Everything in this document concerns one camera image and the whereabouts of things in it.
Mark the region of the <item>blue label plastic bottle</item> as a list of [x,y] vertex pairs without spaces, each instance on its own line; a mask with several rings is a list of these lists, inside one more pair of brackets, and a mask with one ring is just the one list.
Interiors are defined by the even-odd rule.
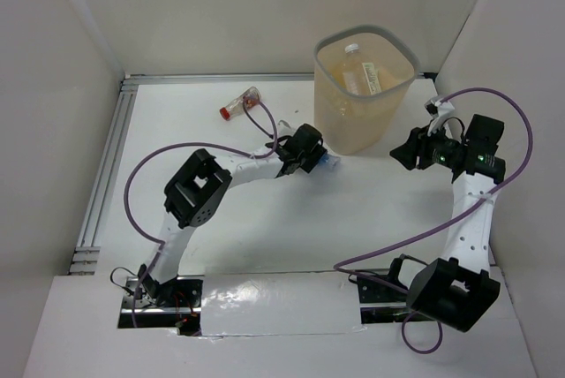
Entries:
[[317,166],[324,170],[334,170],[340,164],[340,161],[339,156],[326,153],[320,158]]

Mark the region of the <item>white label clear bottle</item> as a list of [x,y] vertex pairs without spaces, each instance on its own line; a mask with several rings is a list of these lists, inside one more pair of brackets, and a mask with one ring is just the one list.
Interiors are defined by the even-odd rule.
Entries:
[[344,49],[345,57],[337,67],[336,79],[343,88],[358,96],[373,96],[381,92],[379,69],[361,52],[356,43],[351,43]]

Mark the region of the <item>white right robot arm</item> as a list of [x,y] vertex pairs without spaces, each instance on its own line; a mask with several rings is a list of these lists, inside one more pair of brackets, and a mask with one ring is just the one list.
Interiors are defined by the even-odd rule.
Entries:
[[504,131],[502,121],[474,115],[462,140],[445,130],[414,128],[391,156],[408,170],[434,164],[453,174],[452,216],[441,256],[425,264],[401,255],[399,269],[387,276],[385,289],[395,300],[406,299],[410,309],[466,332],[490,308],[501,285],[489,276],[488,243],[496,194],[506,163],[496,156]]

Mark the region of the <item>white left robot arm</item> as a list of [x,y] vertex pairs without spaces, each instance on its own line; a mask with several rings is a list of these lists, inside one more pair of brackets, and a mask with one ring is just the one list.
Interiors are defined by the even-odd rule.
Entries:
[[279,125],[282,134],[249,155],[216,157],[206,149],[194,151],[164,188],[165,216],[151,261],[138,277],[142,294],[154,306],[174,296],[180,261],[197,228],[212,219],[226,192],[261,179],[275,179],[302,170],[311,172],[328,153],[321,133],[309,124],[298,129]]

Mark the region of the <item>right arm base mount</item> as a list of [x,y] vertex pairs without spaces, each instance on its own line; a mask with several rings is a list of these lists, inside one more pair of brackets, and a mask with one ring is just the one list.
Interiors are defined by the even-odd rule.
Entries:
[[[380,273],[376,269],[363,269],[361,273],[376,276],[406,290],[407,287],[398,279],[404,258],[401,255],[393,259],[387,273]],[[358,290],[362,324],[402,322],[411,313],[406,306],[406,295],[400,291],[353,275],[349,275],[348,280]]]

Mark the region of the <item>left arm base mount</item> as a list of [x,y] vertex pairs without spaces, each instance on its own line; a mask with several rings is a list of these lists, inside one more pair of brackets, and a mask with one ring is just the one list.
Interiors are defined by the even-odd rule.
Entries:
[[119,329],[175,329],[180,336],[202,336],[202,276],[180,276],[163,299],[151,298],[143,286],[135,293],[138,278],[128,268],[114,268],[109,280],[122,291]]

